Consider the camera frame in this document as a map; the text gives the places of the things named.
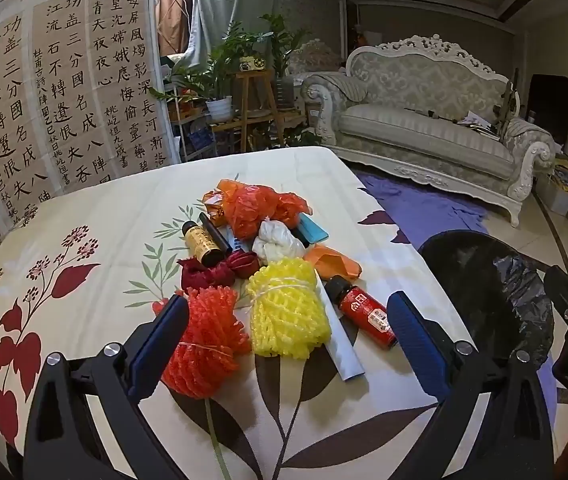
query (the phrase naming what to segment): sofa seat cushion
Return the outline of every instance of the sofa seat cushion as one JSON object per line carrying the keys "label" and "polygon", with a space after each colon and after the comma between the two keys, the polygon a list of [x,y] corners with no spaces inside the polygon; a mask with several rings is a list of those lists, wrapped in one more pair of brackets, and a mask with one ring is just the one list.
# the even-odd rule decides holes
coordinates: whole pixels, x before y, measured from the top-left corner
{"label": "sofa seat cushion", "polygon": [[515,160],[506,147],[469,128],[410,110],[363,104],[339,118],[340,131],[437,156],[499,178],[509,178]]}

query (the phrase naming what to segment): yellow foam net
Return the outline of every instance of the yellow foam net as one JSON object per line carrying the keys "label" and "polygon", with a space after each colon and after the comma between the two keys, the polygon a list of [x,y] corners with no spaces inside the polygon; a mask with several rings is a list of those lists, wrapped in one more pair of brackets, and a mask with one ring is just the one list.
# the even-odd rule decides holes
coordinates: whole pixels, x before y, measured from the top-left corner
{"label": "yellow foam net", "polygon": [[331,337],[317,294],[314,267],[301,258],[284,258],[251,276],[251,342],[258,355],[306,359]]}

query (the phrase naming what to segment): brown curtain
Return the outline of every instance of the brown curtain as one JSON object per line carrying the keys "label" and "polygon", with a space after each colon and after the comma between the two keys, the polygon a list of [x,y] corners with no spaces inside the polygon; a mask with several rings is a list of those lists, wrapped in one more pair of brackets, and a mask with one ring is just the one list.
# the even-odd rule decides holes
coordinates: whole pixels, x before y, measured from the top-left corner
{"label": "brown curtain", "polygon": [[192,0],[159,0],[155,6],[155,18],[160,56],[186,51],[192,9]]}

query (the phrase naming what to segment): red bottle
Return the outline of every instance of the red bottle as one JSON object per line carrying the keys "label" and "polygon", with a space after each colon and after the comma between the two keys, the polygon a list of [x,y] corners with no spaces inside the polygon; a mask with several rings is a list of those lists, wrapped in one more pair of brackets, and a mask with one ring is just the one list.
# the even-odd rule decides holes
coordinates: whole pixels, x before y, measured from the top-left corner
{"label": "red bottle", "polygon": [[326,282],[326,293],[333,304],[384,348],[392,347],[397,338],[388,325],[386,307],[377,303],[361,288],[341,276]]}

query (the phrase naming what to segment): purple cloth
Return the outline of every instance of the purple cloth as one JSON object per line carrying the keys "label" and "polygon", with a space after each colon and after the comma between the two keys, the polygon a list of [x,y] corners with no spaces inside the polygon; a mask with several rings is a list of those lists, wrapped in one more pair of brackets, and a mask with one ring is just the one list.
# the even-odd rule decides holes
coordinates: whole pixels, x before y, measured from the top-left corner
{"label": "purple cloth", "polygon": [[[384,178],[355,172],[369,195],[375,197],[397,223],[406,238],[419,249],[433,235],[455,229],[488,234],[481,223],[486,209],[462,195],[420,186],[391,176]],[[544,392],[550,424],[557,413],[557,381],[552,374],[552,357],[537,372]]]}

